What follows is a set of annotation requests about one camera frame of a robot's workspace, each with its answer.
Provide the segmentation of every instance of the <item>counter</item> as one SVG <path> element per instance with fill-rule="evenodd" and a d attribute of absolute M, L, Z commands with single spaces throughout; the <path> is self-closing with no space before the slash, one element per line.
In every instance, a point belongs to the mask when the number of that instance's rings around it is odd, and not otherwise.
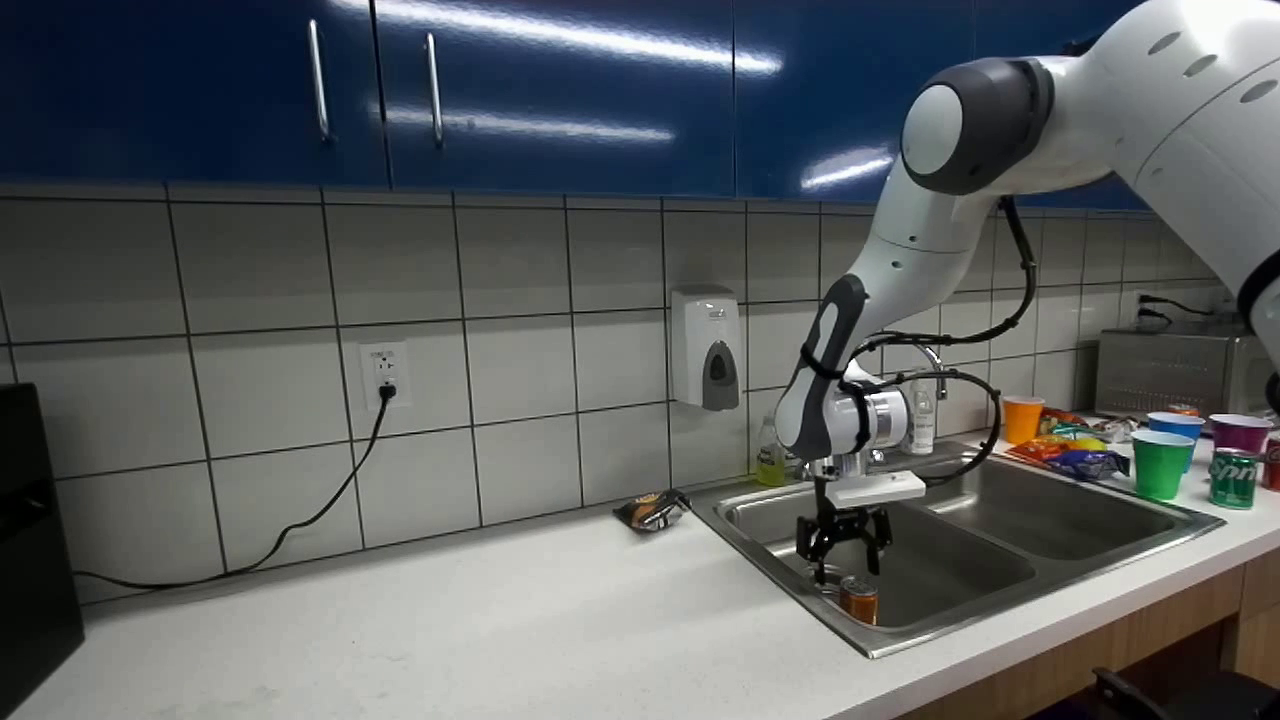
<path fill-rule="evenodd" d="M 697 515 L 603 507 L 101 609 L 21 720 L 150 715 L 902 715 L 1280 549 L 1227 525 L 933 644 L 863 661 Z"/>

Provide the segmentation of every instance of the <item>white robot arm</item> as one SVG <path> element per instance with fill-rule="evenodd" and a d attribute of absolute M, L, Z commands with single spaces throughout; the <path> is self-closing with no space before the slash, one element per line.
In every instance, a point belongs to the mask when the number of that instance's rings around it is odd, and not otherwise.
<path fill-rule="evenodd" d="M 858 352 L 952 296 L 999 196 L 1116 171 L 1235 292 L 1280 362 L 1280 5 L 1147 0 L 1084 55 L 939 73 L 905 120 L 873 238 L 812 322 L 778 428 L 801 461 L 902 441 Z"/>

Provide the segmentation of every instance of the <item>sink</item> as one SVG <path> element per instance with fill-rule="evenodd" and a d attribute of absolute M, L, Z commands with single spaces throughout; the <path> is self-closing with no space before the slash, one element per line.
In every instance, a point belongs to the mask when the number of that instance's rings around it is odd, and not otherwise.
<path fill-rule="evenodd" d="M 826 559 L 830 583 L 817 583 L 817 570 L 798 558 L 798 515 L 817 514 L 812 485 L 699 494 L 692 514 L 863 657 L 924 644 L 1220 529 L 1206 514 L 985 461 L 928 501 L 890 514 L 879 575 L 867 571 L 863 545 L 837 545 Z M 850 615 L 842 587 L 875 594 L 875 624 Z"/>

